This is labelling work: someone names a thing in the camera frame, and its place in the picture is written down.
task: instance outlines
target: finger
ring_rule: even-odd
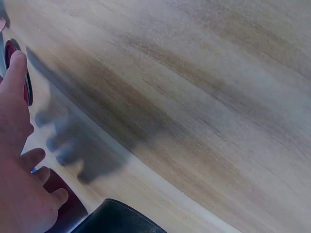
[[[13,53],[4,80],[0,86],[0,93],[16,93],[24,96],[25,76],[27,73],[27,58],[21,51]]]
[[[57,209],[60,209],[60,207],[62,207],[62,205],[65,204],[68,200],[68,192],[63,188],[57,189],[56,191],[52,192],[51,196],[56,203]]]
[[[29,128],[29,136],[32,135],[35,131],[35,128],[32,124],[30,124],[30,128]]]
[[[31,172],[45,158],[45,151],[36,148],[21,156],[22,165],[25,171]]]
[[[43,166],[38,171],[33,173],[33,176],[41,185],[44,185],[48,181],[50,174],[50,169],[46,166]]]

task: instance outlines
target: red object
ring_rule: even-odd
[[[5,50],[4,50],[4,60],[5,60],[5,66],[7,69],[10,66],[12,54],[17,50],[18,50],[17,47],[13,44],[13,42],[11,40],[6,42]],[[29,100],[29,92],[28,92],[28,87],[27,87],[26,81],[25,81],[25,85],[24,85],[24,100],[26,101],[26,103],[29,106],[30,100]]]
[[[59,188],[64,188],[69,195],[68,201],[58,210],[58,218],[55,225],[47,233],[67,233],[87,216],[87,211],[78,197],[52,169],[51,176],[43,187],[49,193]]]

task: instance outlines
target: light wood floor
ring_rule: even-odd
[[[311,2],[3,0],[45,164],[168,232],[309,233]]]

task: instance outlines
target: red rim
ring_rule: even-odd
[[[4,61],[5,61],[5,66],[8,69],[10,66],[10,61],[11,61],[11,56],[12,54],[17,50],[15,45],[12,43],[12,41],[7,41],[5,44],[5,50],[4,50]],[[24,100],[26,101],[27,105],[29,105],[29,97],[28,97],[28,88],[27,84],[25,82],[24,85]]]

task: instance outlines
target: black rubber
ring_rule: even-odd
[[[166,233],[132,207],[106,199],[72,233]]]

